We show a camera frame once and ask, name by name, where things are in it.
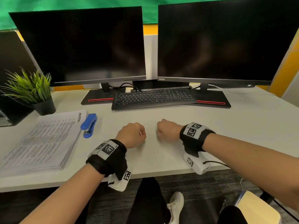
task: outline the stack of paper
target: stack of paper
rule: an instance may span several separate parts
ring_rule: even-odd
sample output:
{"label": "stack of paper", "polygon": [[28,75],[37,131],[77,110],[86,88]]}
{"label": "stack of paper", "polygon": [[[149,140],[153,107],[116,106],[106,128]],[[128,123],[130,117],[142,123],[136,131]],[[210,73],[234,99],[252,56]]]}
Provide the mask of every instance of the stack of paper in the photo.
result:
{"label": "stack of paper", "polygon": [[0,158],[0,177],[63,169],[86,116],[80,110],[39,117],[31,132]]}

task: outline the forearm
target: forearm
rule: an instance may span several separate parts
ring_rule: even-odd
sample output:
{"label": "forearm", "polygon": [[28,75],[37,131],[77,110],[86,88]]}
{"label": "forearm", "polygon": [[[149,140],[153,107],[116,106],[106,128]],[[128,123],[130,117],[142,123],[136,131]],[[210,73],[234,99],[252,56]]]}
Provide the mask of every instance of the forearm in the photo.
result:
{"label": "forearm", "polygon": [[90,164],[83,166],[59,187],[21,224],[73,224],[88,203],[104,175]]}
{"label": "forearm", "polygon": [[298,158],[213,133],[207,136],[203,149],[299,211]]}

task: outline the person's left hand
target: person's left hand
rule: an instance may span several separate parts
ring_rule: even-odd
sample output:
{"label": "person's left hand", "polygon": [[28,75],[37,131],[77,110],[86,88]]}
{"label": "person's left hand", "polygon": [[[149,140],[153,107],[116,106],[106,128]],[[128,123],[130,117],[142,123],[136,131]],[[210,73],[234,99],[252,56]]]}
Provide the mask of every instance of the person's left hand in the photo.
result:
{"label": "person's left hand", "polygon": [[147,135],[144,126],[136,122],[124,126],[118,132],[115,139],[123,143],[124,146],[129,149],[139,146],[146,138]]}

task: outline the white sneaker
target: white sneaker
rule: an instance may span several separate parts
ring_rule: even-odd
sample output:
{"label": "white sneaker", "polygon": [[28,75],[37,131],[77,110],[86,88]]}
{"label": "white sneaker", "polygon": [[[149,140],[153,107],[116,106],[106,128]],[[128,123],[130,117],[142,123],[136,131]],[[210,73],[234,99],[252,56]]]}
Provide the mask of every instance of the white sneaker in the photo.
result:
{"label": "white sneaker", "polygon": [[178,224],[178,218],[180,217],[181,210],[184,206],[184,196],[181,192],[175,192],[171,199],[170,203],[167,204],[167,208],[170,210],[171,219],[169,224]]}

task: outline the blue stapler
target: blue stapler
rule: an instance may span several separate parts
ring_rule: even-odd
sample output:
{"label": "blue stapler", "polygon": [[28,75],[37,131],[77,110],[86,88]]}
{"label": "blue stapler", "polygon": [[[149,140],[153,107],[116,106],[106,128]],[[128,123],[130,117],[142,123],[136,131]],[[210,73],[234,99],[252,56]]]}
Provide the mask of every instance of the blue stapler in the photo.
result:
{"label": "blue stapler", "polygon": [[97,121],[97,114],[89,114],[86,120],[81,124],[81,130],[84,130],[84,138],[90,138]]}

